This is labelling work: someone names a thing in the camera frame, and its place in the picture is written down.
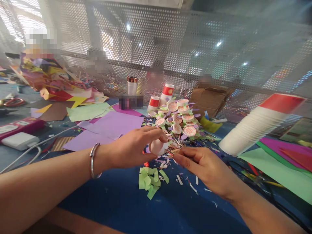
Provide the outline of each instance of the metal mesh panel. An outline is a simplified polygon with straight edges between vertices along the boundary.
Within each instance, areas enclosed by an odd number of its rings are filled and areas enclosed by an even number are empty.
[[[12,2],[3,0],[0,13],[8,14]],[[151,95],[160,95],[165,82],[175,85],[178,98],[190,98],[198,77],[206,74],[213,84],[235,89],[217,116],[235,123],[243,118],[241,112],[255,108],[275,92],[295,93],[311,101],[310,93],[296,88],[312,69],[309,26],[104,1],[19,2],[29,6],[27,12],[36,11],[33,15],[38,23],[33,27],[46,26],[57,33],[59,61],[70,70],[85,68],[89,49],[105,51],[106,71],[89,74],[89,80],[106,94],[126,95],[126,77],[131,75],[139,79],[138,90],[145,102]],[[10,34],[24,38],[28,24],[19,11],[14,12],[8,15],[15,33]],[[155,71],[158,84],[147,79]],[[299,118],[291,116],[273,133],[281,135]]]

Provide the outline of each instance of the cardboard box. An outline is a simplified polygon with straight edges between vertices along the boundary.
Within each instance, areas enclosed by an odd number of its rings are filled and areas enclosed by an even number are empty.
[[[205,111],[208,112],[209,117],[215,117],[223,109],[233,92],[233,89],[217,85],[200,84],[193,89],[189,102],[196,103],[193,108],[199,109],[197,113],[200,113],[201,117],[205,115]]]

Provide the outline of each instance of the forearm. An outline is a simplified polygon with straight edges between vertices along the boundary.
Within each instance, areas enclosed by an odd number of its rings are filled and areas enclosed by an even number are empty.
[[[91,149],[44,160],[0,175],[0,227],[20,233],[91,178]],[[106,146],[94,158],[94,173],[109,168]]]
[[[243,182],[230,200],[253,234],[305,233],[299,225]]]

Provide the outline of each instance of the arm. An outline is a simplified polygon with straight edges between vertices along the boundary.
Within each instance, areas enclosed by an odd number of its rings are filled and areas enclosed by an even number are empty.
[[[229,201],[253,234],[305,233],[295,222],[242,182],[207,148],[182,148],[174,159]]]
[[[99,146],[94,156],[94,173],[138,166],[157,158],[142,153],[156,139],[168,142],[161,129],[147,126]],[[91,179],[90,152],[86,149],[69,153],[0,175],[1,232],[21,233]]]

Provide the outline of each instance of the bracelet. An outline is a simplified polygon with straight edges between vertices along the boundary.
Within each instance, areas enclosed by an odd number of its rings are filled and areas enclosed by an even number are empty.
[[[94,175],[94,172],[93,172],[93,158],[94,158],[94,153],[95,153],[95,150],[97,149],[97,147],[100,145],[100,143],[96,143],[95,146],[93,146],[92,150],[91,150],[91,153],[90,153],[90,157],[91,157],[91,176],[93,179],[98,179],[100,178],[100,176],[102,175],[102,173],[98,174],[98,175]]]

